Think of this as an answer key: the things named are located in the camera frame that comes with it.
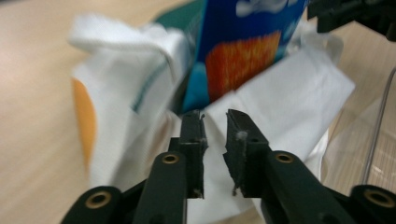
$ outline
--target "black mechanical part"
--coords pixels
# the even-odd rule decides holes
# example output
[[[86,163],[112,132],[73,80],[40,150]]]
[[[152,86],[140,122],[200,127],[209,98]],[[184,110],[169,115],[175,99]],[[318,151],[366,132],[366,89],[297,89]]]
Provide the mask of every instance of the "black mechanical part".
[[[114,187],[88,190],[62,223],[185,223],[186,199],[204,195],[206,148],[203,118],[192,111],[182,120],[180,138],[172,138],[168,152],[156,157],[147,180],[123,193]]]
[[[169,150],[182,153],[187,160],[189,198],[204,198],[204,154],[207,149],[204,117],[198,110],[183,116],[179,138],[172,138]]]
[[[262,198],[267,223],[392,223],[396,220],[396,195],[392,192],[362,185],[347,197],[327,189],[298,157],[286,151],[272,151],[249,115],[229,110],[227,117],[224,160],[235,187],[241,188],[244,197]],[[258,144],[251,144],[252,139]],[[255,176],[260,180],[248,178],[250,172],[260,174]]]
[[[308,19],[314,17],[319,33],[357,21],[396,42],[396,0],[311,0]]]
[[[154,161],[134,215],[134,224],[185,223],[186,158],[164,152]]]
[[[120,223],[122,194],[113,187],[98,187],[82,194],[70,208],[63,224]]]

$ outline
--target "white cloth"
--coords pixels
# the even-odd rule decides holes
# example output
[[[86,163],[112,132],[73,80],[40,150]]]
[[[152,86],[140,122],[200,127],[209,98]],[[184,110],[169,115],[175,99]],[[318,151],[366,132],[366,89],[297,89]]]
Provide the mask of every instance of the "white cloth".
[[[136,29],[87,14],[76,18],[69,42],[92,54],[73,75],[85,86],[97,123],[91,186],[124,183],[128,176],[134,176],[133,182],[125,185],[136,184],[153,154],[167,149],[166,142],[155,145],[152,140],[169,142],[172,136],[176,118],[165,111],[191,63],[188,41],[181,31],[159,24]],[[162,124],[168,127],[158,133]],[[162,148],[153,151],[153,146]],[[134,155],[133,167],[124,165],[128,155]],[[127,174],[126,168],[133,169]]]
[[[318,177],[327,143],[325,133],[353,89],[353,82],[325,52],[306,48],[210,105],[205,110],[209,144],[205,200],[189,202],[189,223],[209,223],[253,205],[248,199],[232,196],[233,181],[221,157],[229,108],[248,113],[272,150],[295,154]]]

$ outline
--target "screw hole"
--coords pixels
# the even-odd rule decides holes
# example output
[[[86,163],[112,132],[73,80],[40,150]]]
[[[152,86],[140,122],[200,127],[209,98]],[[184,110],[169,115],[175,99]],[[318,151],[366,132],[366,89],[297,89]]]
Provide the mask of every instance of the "screw hole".
[[[163,163],[173,164],[173,163],[176,163],[176,162],[178,162],[178,156],[177,155],[170,154],[170,155],[166,155],[166,156],[163,157]]]
[[[276,159],[284,163],[292,163],[294,161],[294,158],[292,156],[285,153],[276,154]]]
[[[111,194],[107,191],[102,190],[91,195],[85,202],[85,205],[88,208],[96,209],[105,206],[110,202],[110,200]]]
[[[379,190],[367,189],[364,191],[364,197],[371,203],[382,207],[392,208],[395,206],[394,200],[388,194]]]

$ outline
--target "metal wire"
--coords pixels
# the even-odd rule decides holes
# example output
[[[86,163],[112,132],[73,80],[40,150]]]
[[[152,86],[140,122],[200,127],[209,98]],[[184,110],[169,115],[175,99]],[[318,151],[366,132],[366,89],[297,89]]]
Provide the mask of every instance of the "metal wire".
[[[375,154],[376,143],[378,141],[379,130],[381,129],[382,118],[384,117],[385,105],[387,104],[387,99],[388,99],[389,90],[390,90],[390,84],[392,83],[395,73],[396,73],[396,67],[394,67],[393,70],[390,72],[387,86],[385,87],[384,94],[382,96],[381,106],[379,108],[378,116],[377,116],[376,122],[375,122],[375,132],[374,132],[372,144],[370,147],[370,152],[367,156],[366,166],[364,167],[363,179],[361,180],[361,183],[363,185],[367,184],[369,177],[370,177],[370,170],[371,170],[371,167],[373,164],[373,158],[374,158],[374,154]]]

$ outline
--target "crumpled white bag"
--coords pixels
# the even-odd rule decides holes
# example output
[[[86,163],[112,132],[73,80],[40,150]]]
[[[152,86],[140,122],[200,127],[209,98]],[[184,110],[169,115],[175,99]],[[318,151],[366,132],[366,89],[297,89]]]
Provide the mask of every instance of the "crumpled white bag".
[[[302,48],[229,92],[205,110],[209,148],[205,154],[205,199],[189,201],[189,223],[221,220],[253,205],[232,196],[233,181],[222,161],[226,152],[229,108],[248,113],[270,142],[272,150],[298,156],[319,177],[326,149],[325,134],[354,84],[322,50]],[[260,200],[256,200],[260,212]]]
[[[125,175],[136,184],[147,173],[152,139],[169,141],[172,136],[177,118],[167,107],[191,63],[188,41],[181,31],[159,24],[136,29],[87,14],[76,18],[69,42],[92,54],[73,74],[85,87],[95,115],[91,186],[114,185]],[[169,125],[158,133],[162,123]],[[130,154],[133,167],[125,173],[123,162]]]

